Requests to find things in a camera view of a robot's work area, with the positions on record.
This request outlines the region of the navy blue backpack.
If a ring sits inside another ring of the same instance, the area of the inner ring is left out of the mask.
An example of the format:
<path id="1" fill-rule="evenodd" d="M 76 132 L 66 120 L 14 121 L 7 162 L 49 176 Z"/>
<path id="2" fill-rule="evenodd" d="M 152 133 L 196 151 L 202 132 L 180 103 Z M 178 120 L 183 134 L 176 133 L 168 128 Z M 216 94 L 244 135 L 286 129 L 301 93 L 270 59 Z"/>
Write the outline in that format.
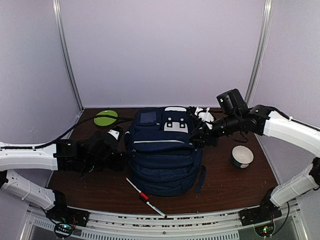
<path id="1" fill-rule="evenodd" d="M 191 141 L 195 127 L 185 107 L 138 110 L 124 136 L 133 184 L 155 196 L 179 196 L 190 189 L 200 194 L 207 171 L 204 148 Z"/>

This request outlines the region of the red capped marker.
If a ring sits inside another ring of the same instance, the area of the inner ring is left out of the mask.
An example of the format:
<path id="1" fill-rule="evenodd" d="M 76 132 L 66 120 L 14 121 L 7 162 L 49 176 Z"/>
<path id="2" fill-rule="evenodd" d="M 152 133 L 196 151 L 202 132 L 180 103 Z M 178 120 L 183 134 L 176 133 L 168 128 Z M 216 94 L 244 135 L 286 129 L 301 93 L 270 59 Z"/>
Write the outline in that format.
<path id="1" fill-rule="evenodd" d="M 135 184 L 133 184 L 133 182 L 128 178 L 126 177 L 125 178 L 126 181 L 139 193 L 139 196 L 142 197 L 143 200 L 146 200 L 148 201 L 150 198 L 144 193 L 142 192 Z"/>

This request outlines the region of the black capped marker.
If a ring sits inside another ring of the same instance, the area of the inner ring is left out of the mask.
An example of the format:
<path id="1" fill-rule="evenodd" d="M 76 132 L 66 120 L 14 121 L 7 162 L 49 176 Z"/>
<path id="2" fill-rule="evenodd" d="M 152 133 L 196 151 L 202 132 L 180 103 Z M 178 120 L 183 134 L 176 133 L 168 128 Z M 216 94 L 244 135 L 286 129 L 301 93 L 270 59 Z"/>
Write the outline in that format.
<path id="1" fill-rule="evenodd" d="M 163 218 L 167 218 L 168 216 L 162 212 L 161 210 L 159 210 L 156 206 L 154 206 L 152 203 L 150 203 L 147 199 L 145 199 L 144 197 L 142 197 L 141 195 L 139 196 L 139 198 L 145 203 L 147 204 L 151 209 L 153 209 L 157 214 L 159 214 L 160 216 L 162 216 Z"/>

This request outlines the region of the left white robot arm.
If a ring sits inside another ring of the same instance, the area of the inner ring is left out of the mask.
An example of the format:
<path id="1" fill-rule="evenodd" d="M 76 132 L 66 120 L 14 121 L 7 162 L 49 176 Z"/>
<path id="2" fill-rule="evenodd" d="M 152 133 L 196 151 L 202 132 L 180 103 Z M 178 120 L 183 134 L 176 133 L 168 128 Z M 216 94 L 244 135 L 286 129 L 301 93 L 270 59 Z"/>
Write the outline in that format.
<path id="1" fill-rule="evenodd" d="M 118 151 L 122 136 L 118 127 L 107 132 L 96 131 L 89 139 L 59 139 L 42 145 L 0 144 L 0 187 L 47 211 L 61 222 L 72 218 L 65 195 L 41 187 L 16 173 L 16 170 L 42 169 L 75 172 L 81 177 L 111 169 L 122 171 L 125 154 Z"/>

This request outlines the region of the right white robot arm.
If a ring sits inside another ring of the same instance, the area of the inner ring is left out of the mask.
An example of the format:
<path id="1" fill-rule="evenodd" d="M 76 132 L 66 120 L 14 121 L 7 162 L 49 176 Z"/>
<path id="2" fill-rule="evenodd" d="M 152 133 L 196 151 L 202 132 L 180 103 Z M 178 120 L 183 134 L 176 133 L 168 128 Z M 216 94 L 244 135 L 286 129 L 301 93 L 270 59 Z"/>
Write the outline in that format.
<path id="1" fill-rule="evenodd" d="M 258 104 L 248 107 L 238 89 L 217 96 L 222 113 L 215 118 L 209 108 L 190 106 L 187 114 L 196 123 L 191 140 L 203 146 L 214 146 L 220 137 L 234 133 L 253 133 L 270 138 L 290 150 L 312 157 L 301 172 L 276 186 L 256 210 L 259 220 L 268 220 L 286 202 L 320 188 L 320 129 L 286 115 L 276 107 Z"/>

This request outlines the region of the green plate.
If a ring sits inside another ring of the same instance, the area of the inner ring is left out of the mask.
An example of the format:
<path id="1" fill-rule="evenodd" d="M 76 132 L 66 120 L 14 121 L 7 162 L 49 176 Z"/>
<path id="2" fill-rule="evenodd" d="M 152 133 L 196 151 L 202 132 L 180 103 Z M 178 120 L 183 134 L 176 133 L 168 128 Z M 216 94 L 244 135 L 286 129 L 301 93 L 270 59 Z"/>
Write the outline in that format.
<path id="1" fill-rule="evenodd" d="M 99 127 L 106 127 L 114 124 L 118 118 L 118 113 L 114 110 L 104 110 L 96 114 L 94 123 Z"/>

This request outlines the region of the white teal bowl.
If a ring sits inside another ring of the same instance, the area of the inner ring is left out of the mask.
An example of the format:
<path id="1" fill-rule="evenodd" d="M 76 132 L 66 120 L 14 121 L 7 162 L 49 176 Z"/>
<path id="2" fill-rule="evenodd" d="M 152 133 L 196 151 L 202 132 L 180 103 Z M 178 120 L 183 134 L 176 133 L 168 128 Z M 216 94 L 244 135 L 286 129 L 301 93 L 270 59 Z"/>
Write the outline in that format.
<path id="1" fill-rule="evenodd" d="M 254 154 L 248 147 L 237 145 L 232 149 L 230 159 L 235 168 L 245 169 L 253 162 Z"/>

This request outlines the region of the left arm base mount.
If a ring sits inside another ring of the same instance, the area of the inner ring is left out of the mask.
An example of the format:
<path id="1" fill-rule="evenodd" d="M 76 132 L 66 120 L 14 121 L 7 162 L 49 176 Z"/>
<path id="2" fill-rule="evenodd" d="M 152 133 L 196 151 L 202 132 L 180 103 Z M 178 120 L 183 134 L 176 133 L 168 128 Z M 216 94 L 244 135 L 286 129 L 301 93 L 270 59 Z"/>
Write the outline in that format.
<path id="1" fill-rule="evenodd" d="M 44 210 L 45 216 L 54 224 L 53 232 L 60 239 L 69 238 L 76 227 L 86 227 L 90 213 L 67 207 Z"/>

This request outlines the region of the aluminium front rail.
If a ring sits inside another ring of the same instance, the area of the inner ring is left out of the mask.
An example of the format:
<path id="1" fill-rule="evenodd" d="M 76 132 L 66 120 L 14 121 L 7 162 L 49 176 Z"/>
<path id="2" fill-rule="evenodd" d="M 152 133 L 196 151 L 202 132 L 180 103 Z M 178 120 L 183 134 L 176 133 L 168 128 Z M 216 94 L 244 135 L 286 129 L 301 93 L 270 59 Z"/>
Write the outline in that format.
<path id="1" fill-rule="evenodd" d="M 171 214 L 89 212 L 86 226 L 76 226 L 71 240 L 263 240 L 271 227 L 272 240 L 309 239 L 296 201 L 281 207 L 282 216 L 257 224 L 243 225 L 239 209 Z"/>

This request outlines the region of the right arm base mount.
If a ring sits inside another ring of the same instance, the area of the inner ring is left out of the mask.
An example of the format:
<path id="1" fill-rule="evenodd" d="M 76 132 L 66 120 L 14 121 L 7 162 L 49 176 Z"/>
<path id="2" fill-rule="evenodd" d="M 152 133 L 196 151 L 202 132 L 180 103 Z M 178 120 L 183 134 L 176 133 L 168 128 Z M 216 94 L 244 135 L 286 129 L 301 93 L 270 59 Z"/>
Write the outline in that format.
<path id="1" fill-rule="evenodd" d="M 254 226 L 255 233 L 263 238 L 275 232 L 275 219 L 282 216 L 279 207 L 257 206 L 245 208 L 238 212 L 242 226 Z"/>

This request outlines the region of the right aluminium frame post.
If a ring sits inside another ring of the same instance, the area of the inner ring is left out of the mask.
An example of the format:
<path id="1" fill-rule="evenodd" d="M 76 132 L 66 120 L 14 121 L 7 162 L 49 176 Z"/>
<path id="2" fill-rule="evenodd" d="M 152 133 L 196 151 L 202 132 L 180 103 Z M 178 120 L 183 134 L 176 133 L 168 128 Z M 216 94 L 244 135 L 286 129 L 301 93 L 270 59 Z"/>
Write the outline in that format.
<path id="1" fill-rule="evenodd" d="M 259 77 L 262 70 L 262 61 L 265 51 L 268 45 L 268 38 L 270 33 L 271 21 L 272 21 L 272 11 L 273 11 L 273 0 L 265 0 L 263 14 L 261 19 L 260 33 L 256 48 L 256 53 L 254 57 L 253 67 L 251 70 L 246 94 L 245 102 L 248 106 L 253 105 L 253 99 L 258 86 Z"/>

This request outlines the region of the aluminium frame post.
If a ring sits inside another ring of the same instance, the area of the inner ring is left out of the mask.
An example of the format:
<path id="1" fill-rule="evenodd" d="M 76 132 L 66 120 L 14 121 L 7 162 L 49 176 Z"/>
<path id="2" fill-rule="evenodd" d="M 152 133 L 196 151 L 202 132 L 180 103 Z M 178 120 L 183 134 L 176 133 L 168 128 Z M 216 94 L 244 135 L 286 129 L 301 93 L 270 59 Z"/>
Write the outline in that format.
<path id="1" fill-rule="evenodd" d="M 68 50 L 67 39 L 66 39 L 66 34 L 65 34 L 64 24 L 63 24 L 63 16 L 61 11 L 61 1 L 53 0 L 52 5 L 53 5 L 53 13 L 55 17 L 57 31 L 59 35 L 60 47 L 62 50 L 63 61 L 64 61 L 66 73 L 67 73 L 67 78 L 70 83 L 71 91 L 74 96 L 77 108 L 79 111 L 83 111 L 84 106 L 83 106 L 80 93 L 76 84 L 74 71 L 72 68 L 72 63 L 71 63 L 70 54 Z"/>
<path id="2" fill-rule="evenodd" d="M 256 48 L 256 53 L 254 57 L 253 67 L 251 70 L 246 94 L 245 102 L 248 106 L 253 105 L 253 99 L 258 86 L 259 77 L 262 70 L 262 61 L 265 51 L 268 45 L 268 38 L 270 33 L 271 21 L 272 21 L 272 11 L 273 11 L 273 0 L 265 0 L 263 14 L 261 19 L 260 33 Z"/>

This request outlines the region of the left aluminium frame post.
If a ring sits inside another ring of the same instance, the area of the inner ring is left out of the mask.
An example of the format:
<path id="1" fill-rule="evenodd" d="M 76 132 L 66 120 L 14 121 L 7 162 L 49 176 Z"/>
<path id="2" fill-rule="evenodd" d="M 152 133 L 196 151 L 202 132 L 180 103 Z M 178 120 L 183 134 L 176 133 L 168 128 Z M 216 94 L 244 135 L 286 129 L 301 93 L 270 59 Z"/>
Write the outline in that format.
<path id="1" fill-rule="evenodd" d="M 63 61 L 64 61 L 66 73 L 67 73 L 67 78 L 70 83 L 71 91 L 74 96 L 77 108 L 79 111 L 83 111 L 84 106 L 83 106 L 80 93 L 76 84 L 74 71 L 72 68 L 72 63 L 71 63 L 70 54 L 68 50 L 67 39 L 66 39 L 66 34 L 65 34 L 64 24 L 63 24 L 63 16 L 61 11 L 61 1 L 53 0 L 52 5 L 53 5 L 53 13 L 55 17 L 57 31 L 59 35 L 60 47 L 62 50 Z"/>

